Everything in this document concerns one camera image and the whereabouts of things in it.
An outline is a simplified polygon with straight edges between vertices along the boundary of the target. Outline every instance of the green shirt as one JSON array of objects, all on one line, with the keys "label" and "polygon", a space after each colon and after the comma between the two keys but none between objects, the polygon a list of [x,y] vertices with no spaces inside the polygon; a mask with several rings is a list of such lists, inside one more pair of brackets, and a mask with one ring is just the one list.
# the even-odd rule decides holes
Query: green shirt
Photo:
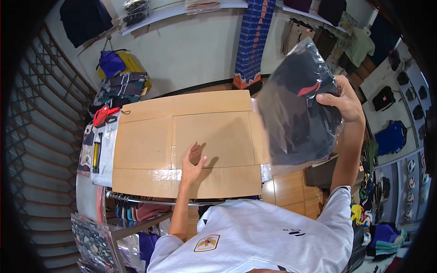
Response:
[{"label": "green shirt", "polygon": [[346,49],[345,53],[356,67],[360,67],[367,54],[373,56],[375,44],[370,37],[366,36],[364,30],[357,27],[354,27],[351,40],[351,46]]}]

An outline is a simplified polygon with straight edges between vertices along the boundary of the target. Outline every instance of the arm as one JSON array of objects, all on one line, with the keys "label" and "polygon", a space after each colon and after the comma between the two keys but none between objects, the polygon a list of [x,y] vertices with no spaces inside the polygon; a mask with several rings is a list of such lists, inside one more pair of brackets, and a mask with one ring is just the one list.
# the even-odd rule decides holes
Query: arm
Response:
[{"label": "arm", "polygon": [[203,165],[208,160],[206,156],[199,160],[200,153],[201,147],[195,142],[188,148],[182,160],[182,178],[179,184],[173,217],[171,218],[169,235],[174,235],[183,242],[186,242],[188,232],[188,192],[191,184],[197,179]]},{"label": "arm", "polygon": [[316,100],[323,105],[332,105],[340,110],[344,119],[340,153],[332,176],[331,193],[339,186],[353,186],[360,165],[361,146],[366,120],[360,100],[345,76],[335,76],[340,97],[318,94]]}]

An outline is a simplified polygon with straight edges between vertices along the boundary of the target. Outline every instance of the person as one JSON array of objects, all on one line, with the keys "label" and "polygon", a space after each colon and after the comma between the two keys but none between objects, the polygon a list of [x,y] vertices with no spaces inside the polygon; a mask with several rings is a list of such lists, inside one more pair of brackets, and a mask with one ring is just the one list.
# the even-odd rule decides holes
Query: person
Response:
[{"label": "person", "polygon": [[188,190],[207,161],[197,165],[193,143],[182,163],[179,193],[169,234],[156,242],[147,272],[341,272],[350,258],[354,231],[350,188],[356,180],[365,118],[344,76],[335,76],[340,96],[318,94],[320,104],[337,107],[344,119],[331,193],[316,220],[259,200],[237,199],[210,207],[187,240]]}]

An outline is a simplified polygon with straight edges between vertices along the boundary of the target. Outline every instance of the hand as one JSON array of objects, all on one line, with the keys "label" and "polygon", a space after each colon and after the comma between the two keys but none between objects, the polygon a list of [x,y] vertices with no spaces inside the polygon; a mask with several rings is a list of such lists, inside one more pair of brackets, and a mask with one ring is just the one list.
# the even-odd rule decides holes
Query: hand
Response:
[{"label": "hand", "polygon": [[198,160],[201,153],[201,147],[197,144],[197,141],[188,147],[184,158],[182,159],[182,178],[180,180],[180,186],[187,186],[187,188],[199,177],[200,171],[202,171],[203,165],[208,160],[207,156],[204,156]]},{"label": "hand", "polygon": [[366,124],[363,108],[355,91],[350,86],[348,79],[345,76],[334,76],[337,81],[337,87],[340,91],[340,97],[331,94],[318,94],[316,101],[323,105],[331,105],[338,108],[344,121],[351,123]]}]

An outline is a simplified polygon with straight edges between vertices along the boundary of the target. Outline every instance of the blue bag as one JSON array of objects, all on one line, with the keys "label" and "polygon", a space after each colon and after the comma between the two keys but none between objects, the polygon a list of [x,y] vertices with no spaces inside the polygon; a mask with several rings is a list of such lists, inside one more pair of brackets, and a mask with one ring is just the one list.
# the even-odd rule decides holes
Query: blue bag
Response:
[{"label": "blue bag", "polygon": [[118,71],[121,72],[126,70],[125,63],[120,58],[120,56],[117,53],[115,53],[115,51],[113,50],[100,52],[99,65],[102,68],[107,78],[111,78]]}]

